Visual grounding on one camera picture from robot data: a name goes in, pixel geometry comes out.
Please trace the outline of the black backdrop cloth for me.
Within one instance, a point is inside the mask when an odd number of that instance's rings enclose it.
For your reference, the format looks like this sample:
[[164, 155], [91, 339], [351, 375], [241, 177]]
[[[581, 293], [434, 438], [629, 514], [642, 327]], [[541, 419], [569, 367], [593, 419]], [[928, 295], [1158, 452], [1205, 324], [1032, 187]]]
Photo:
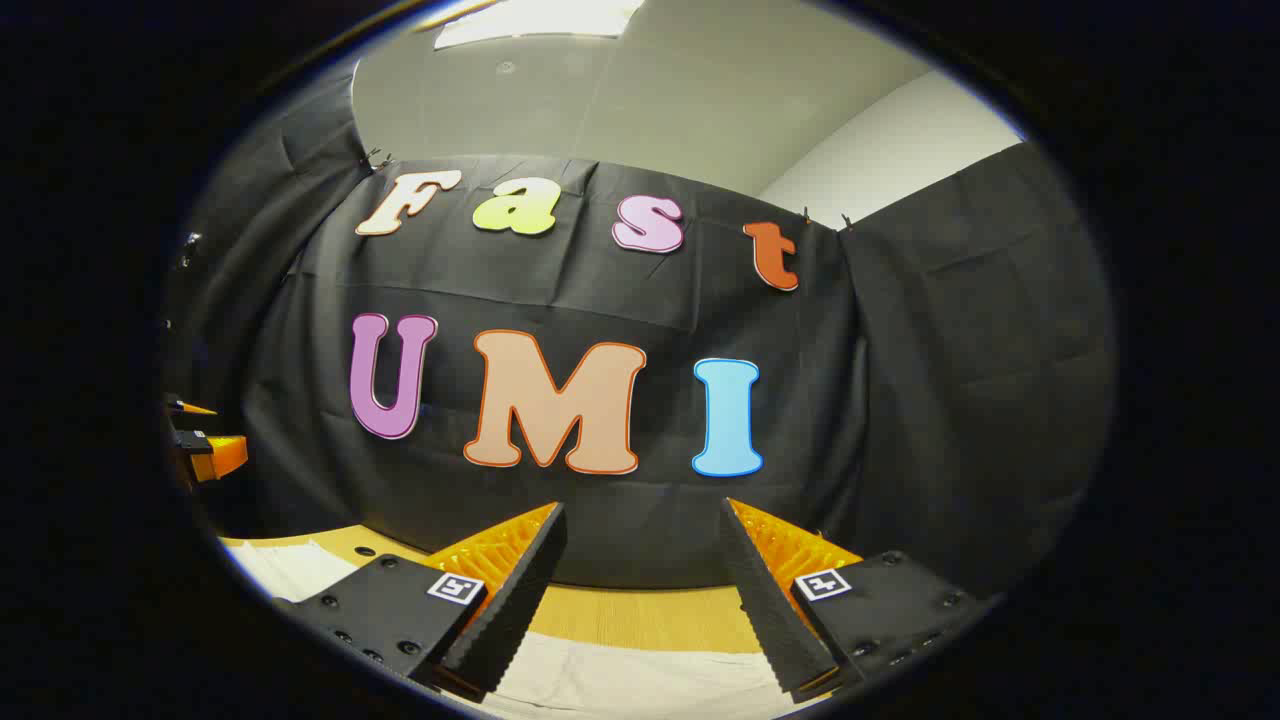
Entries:
[[[1082, 501], [1114, 398], [1094, 241], [1018, 143], [841, 231], [694, 179], [462, 154], [374, 170], [340, 77], [211, 176], [172, 273], [164, 386], [248, 438], [204, 502], [233, 537], [361, 524], [440, 550], [564, 505], [568, 585], [724, 585], [724, 497], [1000, 592]], [[468, 461], [485, 331], [532, 383], [644, 351], [635, 470]]]

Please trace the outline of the ceiling light panel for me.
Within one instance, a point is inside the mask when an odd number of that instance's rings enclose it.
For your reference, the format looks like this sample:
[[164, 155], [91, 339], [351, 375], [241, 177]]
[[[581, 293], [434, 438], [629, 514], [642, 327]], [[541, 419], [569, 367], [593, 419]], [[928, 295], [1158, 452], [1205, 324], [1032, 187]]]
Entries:
[[443, 24], [433, 47], [444, 50], [530, 36], [620, 37], [645, 0], [499, 0]]

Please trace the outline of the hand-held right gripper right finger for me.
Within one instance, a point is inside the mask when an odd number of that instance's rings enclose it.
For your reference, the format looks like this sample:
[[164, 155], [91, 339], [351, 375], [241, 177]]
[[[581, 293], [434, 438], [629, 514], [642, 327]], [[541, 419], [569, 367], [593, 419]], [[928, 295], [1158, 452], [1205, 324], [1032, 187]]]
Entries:
[[886, 685], [991, 611], [989, 598], [904, 552], [858, 556], [736, 498], [723, 498], [719, 512], [730, 578], [774, 679], [795, 702]]

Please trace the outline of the white jeans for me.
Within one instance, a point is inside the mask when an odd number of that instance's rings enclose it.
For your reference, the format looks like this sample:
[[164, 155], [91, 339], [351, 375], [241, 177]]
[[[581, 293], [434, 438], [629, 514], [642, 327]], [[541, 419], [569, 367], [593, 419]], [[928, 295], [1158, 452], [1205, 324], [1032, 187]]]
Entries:
[[[293, 601], [376, 556], [429, 555], [365, 527], [219, 539], [264, 591]], [[731, 585], [550, 585], [498, 691], [480, 702], [445, 694], [504, 720], [771, 720], [829, 698], [797, 703], [780, 689]]]

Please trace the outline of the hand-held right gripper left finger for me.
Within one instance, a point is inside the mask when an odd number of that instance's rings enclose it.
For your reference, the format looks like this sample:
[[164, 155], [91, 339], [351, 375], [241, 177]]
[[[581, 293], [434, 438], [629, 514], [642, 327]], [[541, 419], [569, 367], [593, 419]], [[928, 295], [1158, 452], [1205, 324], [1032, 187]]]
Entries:
[[352, 653], [421, 685], [481, 701], [521, 646], [567, 542], [550, 502], [426, 559], [380, 555], [276, 606]]

